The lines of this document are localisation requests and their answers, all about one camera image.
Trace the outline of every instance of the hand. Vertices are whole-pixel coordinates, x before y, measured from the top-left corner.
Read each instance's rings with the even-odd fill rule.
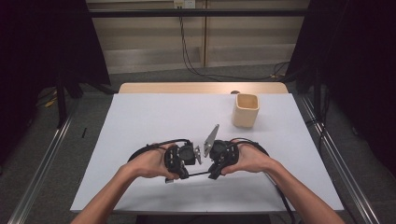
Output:
[[[178,179],[178,175],[169,173],[163,163],[165,150],[174,145],[167,144],[161,146],[161,148],[149,150],[129,161],[123,167],[132,172],[134,177],[152,178],[161,175],[168,179]]]
[[[238,162],[222,169],[221,173],[223,175],[231,174],[236,171],[248,171],[251,173],[265,172],[270,164],[274,162],[273,159],[250,144],[240,144],[238,145],[238,148]]]

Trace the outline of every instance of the beige cup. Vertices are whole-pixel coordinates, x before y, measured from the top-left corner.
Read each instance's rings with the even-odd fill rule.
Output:
[[[242,128],[253,127],[259,109],[259,97],[257,95],[238,93],[233,107],[233,125]]]

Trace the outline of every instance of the black curtain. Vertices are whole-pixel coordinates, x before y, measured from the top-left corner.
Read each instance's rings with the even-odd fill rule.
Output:
[[[33,117],[37,95],[58,75],[72,96],[81,80],[110,84],[85,1],[1,0],[0,161]]]
[[[307,58],[319,59],[297,76],[299,92],[312,85],[318,68],[334,101],[396,175],[396,5],[390,0],[345,2],[341,20],[305,18],[288,75],[311,62]],[[310,8],[321,7],[323,2],[311,1]],[[323,48],[323,40],[330,45]]]

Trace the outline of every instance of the person's left hand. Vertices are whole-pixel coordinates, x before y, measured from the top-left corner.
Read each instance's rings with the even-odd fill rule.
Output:
[[[134,178],[139,176],[152,178],[161,175],[168,179],[178,179],[178,175],[169,173],[163,163],[165,150],[174,145],[167,144],[161,146],[161,148],[149,150],[129,161],[123,167],[129,170]]]

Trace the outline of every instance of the gray floor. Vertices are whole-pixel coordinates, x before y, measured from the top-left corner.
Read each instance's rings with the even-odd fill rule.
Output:
[[[200,69],[200,73],[240,77],[267,77],[273,73],[273,66],[253,65],[236,67],[216,67]],[[158,71],[137,74],[112,75],[112,89],[117,90],[124,82],[155,82],[155,81],[211,81],[189,73],[186,69]],[[224,81],[240,81],[236,78],[222,78]],[[71,203],[83,177],[91,153],[96,144],[106,112],[111,104],[112,96],[82,85],[85,91],[78,101],[78,109],[67,131],[50,169],[44,179],[41,190],[26,217],[26,223],[68,223],[75,214],[69,211]],[[309,120],[301,95],[296,94],[294,83],[288,84],[290,92],[294,93],[296,103],[302,111],[305,120]],[[68,99],[68,108],[76,101]],[[0,223],[7,223],[22,194],[27,189],[46,150],[56,132],[57,107],[37,108],[31,127],[16,146],[12,155],[3,167],[0,177]],[[309,131],[313,140],[318,142],[318,133],[314,126]],[[336,103],[331,101],[328,113],[327,129],[343,155],[351,173],[355,176],[362,191],[369,199],[381,223],[394,223],[396,219],[396,181],[373,156],[364,139],[352,132],[352,125],[344,116]],[[333,183],[339,190],[346,206],[350,209],[358,223],[364,223],[353,199],[349,196],[347,187],[327,155],[325,147],[323,160],[328,168]],[[340,213],[346,223],[353,223],[347,211]],[[289,218],[282,214],[272,214],[272,223],[290,223]],[[128,215],[113,215],[108,223],[134,223],[134,217]]]

